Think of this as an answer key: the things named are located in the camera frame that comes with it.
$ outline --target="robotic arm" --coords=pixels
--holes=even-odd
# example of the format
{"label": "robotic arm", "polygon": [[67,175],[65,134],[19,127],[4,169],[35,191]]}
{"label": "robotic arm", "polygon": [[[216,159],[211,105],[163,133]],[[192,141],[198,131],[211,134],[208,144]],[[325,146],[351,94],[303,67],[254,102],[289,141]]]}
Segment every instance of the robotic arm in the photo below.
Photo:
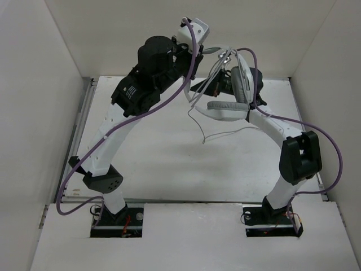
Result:
{"label": "robotic arm", "polygon": [[[203,59],[202,43],[209,33],[209,27],[199,19],[188,21],[196,35],[198,50],[192,73],[192,79],[194,79],[198,65]],[[158,103],[160,94],[188,73],[192,50],[190,32],[184,24],[181,25],[177,37],[171,39],[162,36],[149,38],[138,50],[138,64],[120,81],[112,94],[107,115],[87,149],[92,148],[115,126],[149,111],[153,105]],[[256,211],[252,210],[252,220],[247,221],[248,225],[267,225],[272,224],[281,214],[285,214],[286,206],[294,193],[307,179],[321,170],[319,143],[315,133],[304,133],[283,120],[269,118],[255,110],[251,104],[253,94],[249,95],[246,100],[240,97],[241,94],[236,91],[252,93],[252,74],[260,73],[249,69],[243,59],[240,63],[242,66],[240,73],[237,76],[229,77],[229,80],[232,80],[231,87],[230,84],[225,84],[228,87],[221,88],[220,80],[224,83],[227,79],[224,76],[218,76],[216,84],[211,84],[211,90],[207,89],[205,93],[213,96],[217,96],[215,95],[217,92],[234,94],[237,103],[225,105],[224,102],[219,102],[220,104],[208,105],[208,110],[196,109],[217,120],[226,120],[227,117],[224,116],[228,116],[230,120],[245,119],[263,130],[281,148],[279,163],[281,176],[273,190],[264,198],[262,207]],[[259,107],[273,115],[271,109],[259,96],[259,91],[263,86],[262,78],[258,82],[258,86],[257,103],[259,103]],[[191,89],[190,84],[187,88],[186,96]],[[121,215],[126,203],[122,197],[120,186],[123,177],[111,165],[111,161],[129,131],[138,122],[139,120],[136,120],[112,133],[77,170],[78,173],[84,175],[83,181],[89,189],[103,194],[106,210],[112,214],[114,219]],[[70,165],[74,167],[82,157],[83,155],[71,157]]]}

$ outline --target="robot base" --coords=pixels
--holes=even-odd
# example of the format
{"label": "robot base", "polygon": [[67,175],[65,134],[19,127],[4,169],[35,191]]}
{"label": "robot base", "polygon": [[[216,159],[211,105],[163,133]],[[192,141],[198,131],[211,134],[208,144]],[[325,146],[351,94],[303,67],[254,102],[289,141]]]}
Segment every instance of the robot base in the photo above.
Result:
{"label": "robot base", "polygon": [[300,237],[303,233],[302,224],[300,224],[298,233],[296,233],[285,212],[267,217],[264,208],[260,204],[243,205],[241,222],[245,225],[247,237]]}
{"label": "robot base", "polygon": [[113,215],[104,207],[100,221],[96,227],[90,230],[93,238],[135,238],[142,237],[144,204],[128,204],[118,214]]}

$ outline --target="white panel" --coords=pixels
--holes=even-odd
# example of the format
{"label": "white panel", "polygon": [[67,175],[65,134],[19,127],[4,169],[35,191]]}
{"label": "white panel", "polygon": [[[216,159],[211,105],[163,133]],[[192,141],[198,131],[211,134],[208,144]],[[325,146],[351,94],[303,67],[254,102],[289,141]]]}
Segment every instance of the white panel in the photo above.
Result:
{"label": "white panel", "polygon": [[89,238],[89,206],[51,206],[31,271],[357,271],[335,203],[299,202],[305,232],[247,238],[238,204],[148,204],[142,238]]}
{"label": "white panel", "polygon": [[[334,0],[46,2],[83,76],[128,74],[147,38],[175,35],[188,16],[209,24],[206,45],[249,46],[266,76],[285,77],[293,74]],[[205,58],[201,75],[213,60]]]}
{"label": "white panel", "polygon": [[[110,97],[121,77],[101,77],[79,147],[86,151],[110,103]],[[170,97],[181,81],[176,82],[161,96]],[[296,104],[288,81],[266,80],[262,90],[275,113],[298,119]],[[218,98],[203,96],[199,105],[206,107],[209,100],[233,100],[230,95]],[[234,134],[209,138],[202,145],[199,127],[187,116],[190,105],[181,93],[166,107],[144,118],[131,130],[113,159],[113,166],[124,176],[122,190],[125,198],[152,200],[204,200],[261,202],[280,173],[280,148],[264,133],[244,129]],[[227,123],[215,121],[191,112],[206,135],[253,126],[245,120]],[[82,182],[76,173],[71,179],[69,200],[97,195]],[[302,189],[318,189],[316,178]],[[307,195],[310,200],[321,200],[319,195]]]}
{"label": "white panel", "polygon": [[[292,77],[302,118],[329,131],[344,156],[342,180],[330,196],[341,207],[359,261],[360,45],[361,1],[337,1]],[[320,138],[320,144],[324,164],[321,175],[327,186],[333,182],[337,174],[338,160],[325,138]]]}
{"label": "white panel", "polygon": [[80,74],[44,1],[1,4],[1,270],[29,267],[81,90]]}

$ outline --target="ear cup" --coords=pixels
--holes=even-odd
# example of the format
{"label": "ear cup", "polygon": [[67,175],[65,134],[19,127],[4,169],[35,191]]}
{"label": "ear cup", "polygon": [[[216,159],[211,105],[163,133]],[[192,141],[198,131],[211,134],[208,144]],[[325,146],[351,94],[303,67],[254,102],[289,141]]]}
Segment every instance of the ear cup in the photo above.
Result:
{"label": "ear cup", "polygon": [[207,103],[207,109],[248,111],[248,105],[245,103],[221,102],[221,101],[213,100]]}
{"label": "ear cup", "polygon": [[239,103],[247,103],[247,98],[243,91],[241,74],[239,72],[238,66],[235,66],[231,69],[231,81],[236,101]]}

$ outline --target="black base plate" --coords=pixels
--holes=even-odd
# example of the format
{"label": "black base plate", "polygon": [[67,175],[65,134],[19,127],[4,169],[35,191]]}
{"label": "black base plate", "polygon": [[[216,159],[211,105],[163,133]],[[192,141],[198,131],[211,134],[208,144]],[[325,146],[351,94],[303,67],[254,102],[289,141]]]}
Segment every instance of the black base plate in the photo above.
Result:
{"label": "black base plate", "polygon": [[[100,208],[95,208],[95,213],[99,213]],[[143,220],[137,220],[137,214],[143,214],[143,207],[126,207],[121,214],[117,215],[118,219],[115,220],[111,213],[104,209],[102,217],[98,225],[90,230],[90,237],[93,238],[135,238],[142,237]],[[130,216],[130,222],[126,227],[126,232],[123,234],[124,226],[126,225],[127,218]]]}
{"label": "black base plate", "polygon": [[[249,219],[245,219],[246,212],[250,213]],[[288,219],[284,213],[280,213],[271,218],[265,218],[261,206],[243,207],[241,220],[244,221],[246,226],[247,237],[300,237],[303,233],[302,224],[298,229],[298,233],[296,233],[290,219]]]}

